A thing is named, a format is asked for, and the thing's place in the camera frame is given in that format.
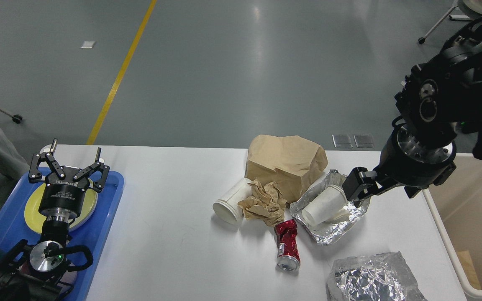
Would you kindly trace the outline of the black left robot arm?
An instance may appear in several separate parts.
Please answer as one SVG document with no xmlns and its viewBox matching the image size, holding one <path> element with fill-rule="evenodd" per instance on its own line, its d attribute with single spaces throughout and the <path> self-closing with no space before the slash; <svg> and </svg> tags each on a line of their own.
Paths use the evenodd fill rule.
<svg viewBox="0 0 482 301">
<path fill-rule="evenodd" d="M 36 244 L 20 240 L 0 260 L 0 301 L 61 301 L 74 288 L 64 277 L 94 262 L 88 246 L 68 245 L 69 227 L 82 215 L 86 193 L 105 188 L 110 167 L 101 159 L 101 148 L 86 168 L 61 165 L 56 147 L 54 139 L 32 156 L 28 181 L 44 183 L 38 213 L 45 221 Z"/>
</svg>

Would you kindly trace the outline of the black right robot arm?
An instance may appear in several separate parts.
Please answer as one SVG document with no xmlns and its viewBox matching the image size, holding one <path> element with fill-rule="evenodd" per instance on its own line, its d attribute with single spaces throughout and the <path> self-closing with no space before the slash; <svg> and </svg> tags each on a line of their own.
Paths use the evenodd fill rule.
<svg viewBox="0 0 482 301">
<path fill-rule="evenodd" d="M 472 154 L 482 160 L 482 16 L 464 25 L 430 61 L 411 68 L 395 95 L 399 116 L 373 170 L 358 166 L 342 188 L 360 207 L 371 196 L 403 186 L 409 198 L 442 185 L 455 171 L 456 127 L 477 135 Z"/>
</svg>

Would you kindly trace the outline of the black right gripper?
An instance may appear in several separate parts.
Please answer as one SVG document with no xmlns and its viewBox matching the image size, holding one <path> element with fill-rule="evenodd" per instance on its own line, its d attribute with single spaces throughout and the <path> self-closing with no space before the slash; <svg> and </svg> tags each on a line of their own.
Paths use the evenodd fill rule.
<svg viewBox="0 0 482 301">
<path fill-rule="evenodd" d="M 430 185 L 442 185 L 456 170 L 456 144 L 427 148 L 411 135 L 407 126 L 396 126 L 374 170 L 358 166 L 342 184 L 348 202 L 361 206 L 371 196 L 380 196 L 394 186 L 404 186 L 413 199 Z"/>
</svg>

